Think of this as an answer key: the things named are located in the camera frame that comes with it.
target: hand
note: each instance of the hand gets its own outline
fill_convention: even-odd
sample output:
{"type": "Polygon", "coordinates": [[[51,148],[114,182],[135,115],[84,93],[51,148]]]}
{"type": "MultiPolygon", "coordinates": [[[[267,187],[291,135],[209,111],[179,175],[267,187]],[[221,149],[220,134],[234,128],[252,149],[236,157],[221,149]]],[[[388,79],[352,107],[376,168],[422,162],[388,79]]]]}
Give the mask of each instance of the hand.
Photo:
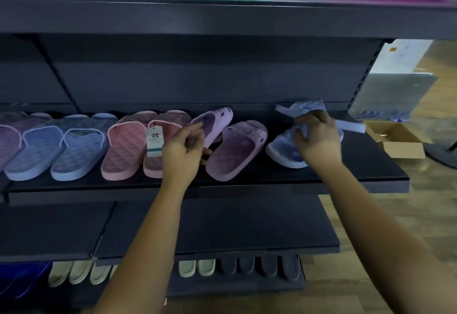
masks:
{"type": "Polygon", "coordinates": [[[199,165],[205,162],[202,154],[211,154],[211,150],[203,147],[205,133],[202,126],[202,122],[188,125],[164,144],[164,185],[185,191],[197,175],[199,165]]]}
{"type": "Polygon", "coordinates": [[[308,124],[308,139],[295,132],[295,145],[305,162],[317,173],[342,165],[341,142],[335,120],[326,111],[315,110],[295,119],[308,124]]]}

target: black stand base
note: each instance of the black stand base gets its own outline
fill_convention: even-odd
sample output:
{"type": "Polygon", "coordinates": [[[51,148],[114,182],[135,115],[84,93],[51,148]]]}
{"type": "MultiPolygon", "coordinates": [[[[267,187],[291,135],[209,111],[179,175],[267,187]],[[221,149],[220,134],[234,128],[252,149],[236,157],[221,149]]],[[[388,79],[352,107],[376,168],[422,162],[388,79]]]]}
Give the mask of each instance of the black stand base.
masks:
{"type": "Polygon", "coordinates": [[[457,170],[457,153],[453,152],[448,145],[440,143],[424,143],[426,155],[444,166],[457,170]]]}

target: logo on tag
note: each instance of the logo on tag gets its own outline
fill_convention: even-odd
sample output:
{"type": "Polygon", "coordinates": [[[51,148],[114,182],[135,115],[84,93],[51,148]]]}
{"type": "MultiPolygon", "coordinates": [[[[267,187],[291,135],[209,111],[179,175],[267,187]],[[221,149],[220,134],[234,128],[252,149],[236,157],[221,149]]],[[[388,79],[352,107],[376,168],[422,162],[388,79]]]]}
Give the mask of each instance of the logo on tag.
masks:
{"type": "Polygon", "coordinates": [[[164,133],[161,126],[152,126],[148,129],[146,146],[147,156],[155,158],[162,156],[162,147],[164,145],[164,133]]]}

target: purple slide sandal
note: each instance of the purple slide sandal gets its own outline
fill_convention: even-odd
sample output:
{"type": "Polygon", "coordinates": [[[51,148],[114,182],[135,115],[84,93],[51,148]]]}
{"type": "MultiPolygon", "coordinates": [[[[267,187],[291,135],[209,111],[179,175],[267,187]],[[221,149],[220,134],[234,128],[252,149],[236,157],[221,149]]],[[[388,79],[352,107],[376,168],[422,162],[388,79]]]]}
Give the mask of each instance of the purple slide sandal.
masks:
{"type": "Polygon", "coordinates": [[[217,181],[231,180],[260,153],[267,138],[266,127],[255,120],[226,127],[221,145],[208,159],[206,172],[217,181]]]}
{"type": "Polygon", "coordinates": [[[191,121],[191,124],[203,122],[203,131],[205,132],[205,147],[208,148],[214,140],[221,134],[224,128],[230,124],[233,119],[231,108],[224,107],[215,111],[205,112],[191,121]]]}

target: left hand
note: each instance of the left hand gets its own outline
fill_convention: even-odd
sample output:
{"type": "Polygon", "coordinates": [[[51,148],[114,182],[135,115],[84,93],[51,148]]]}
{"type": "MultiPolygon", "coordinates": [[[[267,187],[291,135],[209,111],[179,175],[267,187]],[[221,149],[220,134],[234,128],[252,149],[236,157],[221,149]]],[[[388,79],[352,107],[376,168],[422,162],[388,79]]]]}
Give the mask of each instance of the left hand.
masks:
{"type": "Polygon", "coordinates": [[[194,180],[202,155],[211,150],[204,148],[203,123],[188,125],[173,135],[162,148],[164,177],[162,183],[185,191],[194,180]]]}

